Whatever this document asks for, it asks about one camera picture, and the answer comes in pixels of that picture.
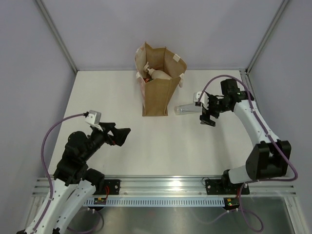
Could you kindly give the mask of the green dish soap bottle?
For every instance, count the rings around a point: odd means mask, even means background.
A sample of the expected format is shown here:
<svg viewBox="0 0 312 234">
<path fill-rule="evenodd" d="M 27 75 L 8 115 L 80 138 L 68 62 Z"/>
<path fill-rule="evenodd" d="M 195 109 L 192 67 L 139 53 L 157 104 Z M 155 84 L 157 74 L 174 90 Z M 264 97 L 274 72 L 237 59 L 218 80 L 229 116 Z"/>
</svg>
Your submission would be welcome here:
<svg viewBox="0 0 312 234">
<path fill-rule="evenodd" d="M 152 78 L 144 78 L 143 80 L 144 80 L 146 83 L 148 83 L 148 82 L 152 81 L 153 79 L 152 79 Z"/>
</svg>

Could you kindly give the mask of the silver squeeze tube clear cap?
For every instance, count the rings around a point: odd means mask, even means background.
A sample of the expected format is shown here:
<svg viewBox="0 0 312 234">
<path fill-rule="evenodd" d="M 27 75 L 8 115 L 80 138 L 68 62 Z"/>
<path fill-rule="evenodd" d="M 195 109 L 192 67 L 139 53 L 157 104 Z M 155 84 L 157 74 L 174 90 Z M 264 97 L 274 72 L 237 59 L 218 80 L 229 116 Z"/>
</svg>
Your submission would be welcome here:
<svg viewBox="0 0 312 234">
<path fill-rule="evenodd" d="M 202 108 L 200 106 L 196 106 L 195 103 L 179 105 L 174 108 L 174 113 L 176 115 L 195 114 L 201 112 Z"/>
</svg>

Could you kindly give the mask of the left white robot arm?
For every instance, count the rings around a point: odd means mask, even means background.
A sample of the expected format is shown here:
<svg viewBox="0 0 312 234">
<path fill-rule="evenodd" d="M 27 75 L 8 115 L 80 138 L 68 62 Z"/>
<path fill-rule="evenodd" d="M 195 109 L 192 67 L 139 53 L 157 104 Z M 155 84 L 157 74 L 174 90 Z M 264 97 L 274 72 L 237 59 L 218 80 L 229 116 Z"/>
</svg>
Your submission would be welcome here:
<svg viewBox="0 0 312 234">
<path fill-rule="evenodd" d="M 105 175 L 90 169 L 87 161 L 103 144 L 121 147 L 130 128 L 118 129 L 115 123 L 92 127 L 90 135 L 82 131 L 69 135 L 61 160 L 53 177 L 50 191 L 30 225 L 21 234 L 62 234 L 83 203 L 93 194 L 108 192 Z"/>
</svg>

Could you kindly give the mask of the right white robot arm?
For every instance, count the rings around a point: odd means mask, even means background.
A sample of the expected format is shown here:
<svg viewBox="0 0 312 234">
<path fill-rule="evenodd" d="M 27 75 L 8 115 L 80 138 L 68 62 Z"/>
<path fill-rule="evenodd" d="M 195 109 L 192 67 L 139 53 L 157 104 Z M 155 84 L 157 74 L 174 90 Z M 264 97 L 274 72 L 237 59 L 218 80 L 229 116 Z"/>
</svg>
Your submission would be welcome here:
<svg viewBox="0 0 312 234">
<path fill-rule="evenodd" d="M 194 94 L 194 103 L 202 108 L 201 124 L 214 127 L 213 118 L 221 113 L 233 112 L 243 124 L 253 149 L 243 166 L 223 172 L 220 180 L 207 179 L 208 193 L 225 192 L 231 194 L 246 186 L 249 181 L 274 181 L 285 176 L 289 166 L 291 145 L 272 132 L 256 108 L 254 97 L 247 87 L 241 90 L 235 77 L 225 75 L 221 81 L 220 96 L 209 94 L 206 90 Z"/>
</svg>

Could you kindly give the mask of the beige pump dispenser bottle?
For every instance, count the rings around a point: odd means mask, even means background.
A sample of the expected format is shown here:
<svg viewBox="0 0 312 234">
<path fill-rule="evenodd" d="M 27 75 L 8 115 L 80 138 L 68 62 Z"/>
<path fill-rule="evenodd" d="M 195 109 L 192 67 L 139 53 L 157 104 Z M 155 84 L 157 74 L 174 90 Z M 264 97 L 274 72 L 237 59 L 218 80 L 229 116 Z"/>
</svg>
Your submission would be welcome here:
<svg viewBox="0 0 312 234">
<path fill-rule="evenodd" d="M 143 71 L 148 73 L 152 79 L 165 79 L 165 80 L 171 80 L 172 79 L 172 77 L 169 76 L 167 73 L 165 73 L 161 70 L 155 70 L 155 69 L 151 68 L 148 62 L 143 67 Z"/>
</svg>

